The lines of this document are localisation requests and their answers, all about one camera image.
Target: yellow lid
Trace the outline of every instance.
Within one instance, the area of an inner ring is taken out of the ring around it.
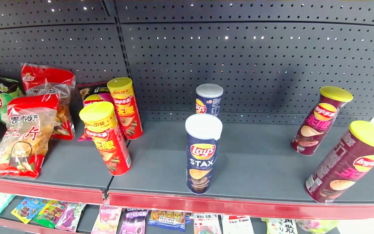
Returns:
[[[79,117],[86,123],[98,122],[113,115],[114,111],[115,107],[110,102],[94,102],[84,107]]]
[[[374,147],[374,124],[364,120],[353,121],[349,131],[362,142]]]
[[[319,89],[319,93],[326,98],[339,102],[350,102],[353,100],[353,95],[349,91],[335,86],[324,86]]]

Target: red chip can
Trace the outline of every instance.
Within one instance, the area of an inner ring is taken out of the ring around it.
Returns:
[[[134,140],[142,136],[141,118],[132,80],[127,77],[115,78],[108,82],[108,88],[118,110],[118,119],[126,138]]]
[[[357,120],[305,182],[316,202],[332,203],[374,167],[374,124]]]

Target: lay's stax can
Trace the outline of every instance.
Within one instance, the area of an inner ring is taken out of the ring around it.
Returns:
[[[196,88],[196,113],[218,117],[223,88],[216,84],[202,84]]]
[[[218,140],[223,124],[211,114],[194,114],[187,118],[187,188],[203,194],[210,188]]]
[[[127,77],[115,78],[108,82],[108,88],[118,110],[118,118],[126,138],[135,140],[142,136],[141,118],[132,80]]]
[[[125,138],[118,125],[115,108],[110,102],[94,102],[84,107],[79,113],[84,122],[85,132],[102,155],[109,172],[120,176],[132,166],[126,148]]]

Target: potato chip can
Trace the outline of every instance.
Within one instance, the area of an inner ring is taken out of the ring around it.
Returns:
[[[316,202],[332,203],[374,167],[374,124],[357,120],[305,182]]]
[[[84,107],[79,116],[86,126],[86,134],[92,137],[109,172],[113,176],[128,172],[132,161],[118,125],[113,104],[110,102],[92,103]]]
[[[134,140],[142,136],[141,118],[132,80],[127,77],[115,78],[108,82],[108,88],[118,110],[118,119],[126,138]]]
[[[223,124],[211,114],[194,114],[187,118],[187,188],[203,194],[210,188],[218,140]]]

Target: lay's logo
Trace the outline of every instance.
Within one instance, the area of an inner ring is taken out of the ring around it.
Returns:
[[[216,145],[193,144],[190,147],[191,155],[198,160],[207,160],[216,152]]]
[[[206,113],[206,105],[196,98],[196,113]]]

